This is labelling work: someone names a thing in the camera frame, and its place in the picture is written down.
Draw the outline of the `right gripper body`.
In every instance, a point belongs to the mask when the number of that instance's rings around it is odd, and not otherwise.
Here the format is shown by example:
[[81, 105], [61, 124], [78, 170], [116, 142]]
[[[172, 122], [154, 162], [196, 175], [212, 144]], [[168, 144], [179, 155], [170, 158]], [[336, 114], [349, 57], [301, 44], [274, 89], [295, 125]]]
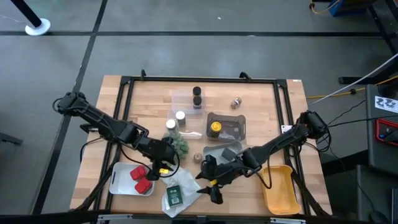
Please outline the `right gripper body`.
[[231, 161], [226, 164], [215, 166], [213, 175], [213, 185], [224, 186], [232, 183], [234, 179], [242, 175], [247, 175], [249, 168], [242, 161]]

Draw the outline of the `red spice tin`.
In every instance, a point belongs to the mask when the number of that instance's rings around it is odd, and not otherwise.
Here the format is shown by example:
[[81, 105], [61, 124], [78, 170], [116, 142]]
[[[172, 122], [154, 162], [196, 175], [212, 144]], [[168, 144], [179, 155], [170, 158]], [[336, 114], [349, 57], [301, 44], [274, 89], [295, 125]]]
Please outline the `red spice tin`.
[[137, 166], [132, 171], [130, 171], [130, 176], [132, 180], [141, 180], [146, 176], [147, 170], [145, 166]]
[[152, 188], [152, 182], [143, 177], [135, 186], [139, 194], [146, 194]]

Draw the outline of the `white plastic bag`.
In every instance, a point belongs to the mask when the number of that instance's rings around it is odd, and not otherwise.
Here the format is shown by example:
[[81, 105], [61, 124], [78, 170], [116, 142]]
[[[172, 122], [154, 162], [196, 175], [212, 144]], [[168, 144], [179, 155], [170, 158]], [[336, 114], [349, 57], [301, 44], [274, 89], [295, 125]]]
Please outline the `white plastic bag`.
[[179, 213], [191, 206], [200, 196], [197, 190], [200, 186], [197, 184], [189, 170], [179, 168], [177, 173], [171, 177], [163, 178], [162, 181], [166, 188], [179, 185], [182, 191], [183, 203], [174, 207], [170, 207], [167, 202], [166, 190], [162, 197], [162, 211], [170, 218], [176, 217]]

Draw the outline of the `yellow-lid spice jar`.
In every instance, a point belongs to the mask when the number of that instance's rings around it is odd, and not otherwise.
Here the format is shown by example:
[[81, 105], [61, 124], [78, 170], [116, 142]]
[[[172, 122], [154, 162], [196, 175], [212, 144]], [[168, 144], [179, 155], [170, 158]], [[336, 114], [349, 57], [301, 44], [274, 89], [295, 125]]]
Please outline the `yellow-lid spice jar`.
[[214, 121], [210, 124], [209, 136], [211, 138], [217, 138], [222, 130], [222, 124], [219, 121]]

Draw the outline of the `grey plastic bin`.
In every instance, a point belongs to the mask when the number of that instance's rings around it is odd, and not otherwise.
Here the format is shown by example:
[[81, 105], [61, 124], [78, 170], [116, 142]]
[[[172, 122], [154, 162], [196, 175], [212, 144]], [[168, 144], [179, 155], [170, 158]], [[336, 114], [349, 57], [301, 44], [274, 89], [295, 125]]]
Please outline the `grey plastic bin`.
[[226, 144], [221, 144], [217, 146], [206, 146], [203, 149], [203, 155], [211, 155], [216, 158], [217, 164], [225, 164], [231, 161], [227, 161], [226, 159], [222, 158], [221, 153], [223, 152], [224, 148], [230, 148], [236, 154], [243, 150], [243, 145], [239, 141], [229, 142]]

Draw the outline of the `artificial green plant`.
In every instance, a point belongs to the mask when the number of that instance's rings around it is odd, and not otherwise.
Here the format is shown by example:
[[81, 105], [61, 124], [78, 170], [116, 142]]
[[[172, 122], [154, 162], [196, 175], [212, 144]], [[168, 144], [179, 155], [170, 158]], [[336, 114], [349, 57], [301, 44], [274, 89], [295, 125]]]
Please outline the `artificial green plant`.
[[172, 145], [177, 151], [180, 160], [186, 159], [190, 148], [187, 140], [179, 132], [165, 133], [163, 137], [172, 139]]

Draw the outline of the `white plastic bin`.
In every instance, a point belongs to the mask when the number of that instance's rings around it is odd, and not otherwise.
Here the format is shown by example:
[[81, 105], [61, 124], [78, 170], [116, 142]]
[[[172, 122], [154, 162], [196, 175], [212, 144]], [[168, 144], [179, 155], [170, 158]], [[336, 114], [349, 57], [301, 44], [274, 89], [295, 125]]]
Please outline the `white plastic bin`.
[[115, 163], [109, 184], [109, 192], [113, 195], [137, 195], [137, 196], [150, 196], [154, 191], [155, 182], [152, 181], [152, 186], [147, 192], [140, 194], [135, 186], [139, 182], [134, 180], [130, 172], [139, 167], [137, 164], [129, 164], [123, 162]]

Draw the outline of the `smoky brown plastic bin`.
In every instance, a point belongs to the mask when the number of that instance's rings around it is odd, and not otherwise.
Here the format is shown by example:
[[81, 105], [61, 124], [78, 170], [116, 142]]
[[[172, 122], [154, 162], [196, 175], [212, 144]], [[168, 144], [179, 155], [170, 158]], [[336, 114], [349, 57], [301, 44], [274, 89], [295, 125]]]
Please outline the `smoky brown plastic bin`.
[[[219, 121], [222, 130], [217, 138], [209, 136], [210, 124]], [[243, 115], [229, 116], [216, 113], [208, 113], [206, 121], [206, 136], [211, 141], [233, 142], [243, 141], [246, 138], [246, 118]]]

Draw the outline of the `yellow plastic bin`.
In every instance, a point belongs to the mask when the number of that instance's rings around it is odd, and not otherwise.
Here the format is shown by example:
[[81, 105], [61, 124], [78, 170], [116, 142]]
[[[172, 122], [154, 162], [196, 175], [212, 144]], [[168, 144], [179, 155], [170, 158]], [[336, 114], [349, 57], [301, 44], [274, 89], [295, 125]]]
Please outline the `yellow plastic bin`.
[[292, 168], [287, 165], [270, 166], [261, 171], [262, 178], [269, 181], [271, 177], [272, 187], [263, 188], [264, 203], [274, 215], [295, 215], [301, 211], [298, 204], [294, 184], [291, 177]]

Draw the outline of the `black floor bar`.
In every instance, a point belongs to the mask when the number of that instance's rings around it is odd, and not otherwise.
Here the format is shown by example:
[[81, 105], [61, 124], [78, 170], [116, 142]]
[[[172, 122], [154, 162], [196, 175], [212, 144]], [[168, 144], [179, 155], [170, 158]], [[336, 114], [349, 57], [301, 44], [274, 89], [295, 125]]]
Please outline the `black floor bar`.
[[394, 59], [392, 62], [383, 65], [380, 69], [377, 69], [373, 75], [361, 81], [361, 77], [339, 77], [338, 82], [341, 85], [349, 85], [354, 82], [356, 82], [356, 85], [375, 85], [381, 81], [387, 80], [396, 72], [398, 72], [398, 59]]

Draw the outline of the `dark furniture foot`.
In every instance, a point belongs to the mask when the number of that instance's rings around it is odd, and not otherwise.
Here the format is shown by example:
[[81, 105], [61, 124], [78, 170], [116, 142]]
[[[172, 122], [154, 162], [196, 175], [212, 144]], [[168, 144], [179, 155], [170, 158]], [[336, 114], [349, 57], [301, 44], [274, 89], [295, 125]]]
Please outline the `dark furniture foot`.
[[21, 145], [23, 143], [23, 140], [0, 132], [0, 142], [8, 142], [15, 145]]

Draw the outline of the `black pole white base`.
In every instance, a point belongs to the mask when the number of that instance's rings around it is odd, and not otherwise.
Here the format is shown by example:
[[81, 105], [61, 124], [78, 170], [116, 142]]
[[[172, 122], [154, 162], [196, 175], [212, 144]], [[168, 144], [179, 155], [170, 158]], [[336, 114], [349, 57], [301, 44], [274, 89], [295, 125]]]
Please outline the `black pole white base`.
[[27, 35], [40, 36], [46, 34], [51, 23], [48, 19], [40, 18], [24, 0], [10, 0], [20, 13], [29, 21], [30, 25], [25, 26]]

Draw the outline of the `blue box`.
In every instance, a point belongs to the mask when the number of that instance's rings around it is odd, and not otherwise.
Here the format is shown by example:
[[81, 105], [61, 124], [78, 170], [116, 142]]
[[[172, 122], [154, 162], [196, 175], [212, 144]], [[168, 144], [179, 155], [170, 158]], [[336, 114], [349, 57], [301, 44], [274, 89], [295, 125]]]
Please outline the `blue box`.
[[369, 7], [367, 0], [332, 0], [328, 5], [333, 17], [364, 14]]

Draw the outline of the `silver metal bracket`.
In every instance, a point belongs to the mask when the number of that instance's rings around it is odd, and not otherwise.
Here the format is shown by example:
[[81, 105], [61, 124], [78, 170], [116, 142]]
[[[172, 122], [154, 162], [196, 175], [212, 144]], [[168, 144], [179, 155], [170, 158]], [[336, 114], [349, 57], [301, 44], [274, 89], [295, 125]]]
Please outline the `silver metal bracket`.
[[132, 219], [133, 214], [105, 214], [99, 215], [97, 222], [100, 224], [109, 224], [110, 221]]
[[293, 218], [270, 218], [270, 224], [307, 224], [307, 222]]

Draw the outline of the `black front rail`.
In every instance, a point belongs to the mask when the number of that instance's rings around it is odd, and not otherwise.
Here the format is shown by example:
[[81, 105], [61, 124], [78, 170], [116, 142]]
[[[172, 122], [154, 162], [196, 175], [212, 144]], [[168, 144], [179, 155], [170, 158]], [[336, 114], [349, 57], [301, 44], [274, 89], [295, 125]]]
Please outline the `black front rail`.
[[[82, 223], [96, 223], [99, 215], [111, 214], [106, 210], [90, 210], [81, 211], [75, 210], [71, 212], [62, 213], [46, 213], [33, 215], [0, 215], [0, 224], [82, 224]], [[167, 215], [146, 215], [133, 214], [132, 219], [128, 220], [171, 220], [181, 222], [192, 222], [194, 224], [211, 224], [214, 222], [240, 222], [251, 223], [258, 222], [263, 224], [270, 224], [270, 218], [293, 218], [306, 220], [307, 224], [398, 224], [398, 220], [389, 221], [384, 216], [376, 213], [371, 214], [369, 221], [344, 219], [338, 217], [323, 217], [311, 215], [288, 215], [283, 216], [264, 216], [264, 217], [242, 217], [242, 216], [214, 216], [214, 215], [180, 215], [175, 218], [170, 218]]]

